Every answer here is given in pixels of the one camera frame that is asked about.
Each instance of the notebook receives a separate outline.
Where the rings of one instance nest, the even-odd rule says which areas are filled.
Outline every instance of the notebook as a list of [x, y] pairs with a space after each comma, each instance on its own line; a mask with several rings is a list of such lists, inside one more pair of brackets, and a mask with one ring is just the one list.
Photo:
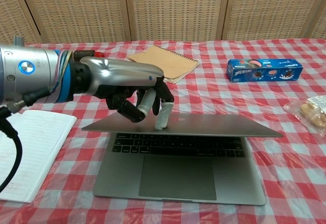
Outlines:
[[163, 70], [166, 81], [177, 83], [199, 64], [179, 53], [158, 46], [152, 46], [143, 52], [127, 56], [128, 60], [137, 63], [156, 65]]
[[[0, 199], [30, 203], [34, 200], [60, 148], [76, 122], [75, 116], [41, 110], [26, 110], [8, 118], [22, 144], [20, 166]], [[16, 157], [13, 141], [0, 135], [0, 182]]]

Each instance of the tablecloth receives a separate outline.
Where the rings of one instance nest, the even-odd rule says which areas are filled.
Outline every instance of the tablecloth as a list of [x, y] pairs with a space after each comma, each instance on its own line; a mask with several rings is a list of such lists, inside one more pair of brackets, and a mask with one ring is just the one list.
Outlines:
[[[81, 128], [113, 111], [107, 109], [104, 100], [77, 95], [68, 103], [31, 107], [74, 115], [77, 122], [35, 200], [30, 204], [0, 201], [0, 223], [326, 223], [326, 137], [315, 137], [283, 109], [290, 101], [326, 95], [326, 40], [135, 41], [30, 46], [91, 48], [106, 57], [123, 60], [126, 55], [152, 45], [200, 63], [177, 84], [168, 84], [175, 96], [174, 111], [241, 114], [285, 135], [249, 139], [267, 197], [266, 205], [94, 197], [92, 188], [110, 135]], [[226, 77], [227, 61], [245, 58], [293, 58], [304, 69], [297, 81], [231, 83]]]

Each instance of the plastic bag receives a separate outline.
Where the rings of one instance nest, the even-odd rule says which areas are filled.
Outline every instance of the plastic bag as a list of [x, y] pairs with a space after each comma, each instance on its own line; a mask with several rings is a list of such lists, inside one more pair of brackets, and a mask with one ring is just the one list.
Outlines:
[[320, 136], [326, 135], [326, 95], [296, 100], [284, 109], [301, 121], [305, 127]]

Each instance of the silver laptop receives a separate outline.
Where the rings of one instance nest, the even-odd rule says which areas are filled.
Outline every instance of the silver laptop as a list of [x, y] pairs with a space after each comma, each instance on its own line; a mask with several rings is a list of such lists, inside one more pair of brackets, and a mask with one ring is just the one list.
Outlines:
[[164, 130], [155, 120], [132, 123], [114, 113], [83, 128], [110, 132], [95, 196], [265, 204], [246, 138], [281, 134], [239, 115], [172, 113]]

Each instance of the robotic hand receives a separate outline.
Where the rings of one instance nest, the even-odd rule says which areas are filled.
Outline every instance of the robotic hand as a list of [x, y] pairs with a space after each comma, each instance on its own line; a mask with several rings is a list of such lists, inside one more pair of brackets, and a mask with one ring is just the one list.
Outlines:
[[[136, 105], [127, 100], [134, 92]], [[76, 62], [69, 50], [0, 45], [0, 106], [16, 113], [34, 103], [72, 101], [74, 94], [106, 99], [108, 109], [134, 123], [152, 109], [157, 130], [167, 126], [174, 104], [157, 66], [97, 57]]]

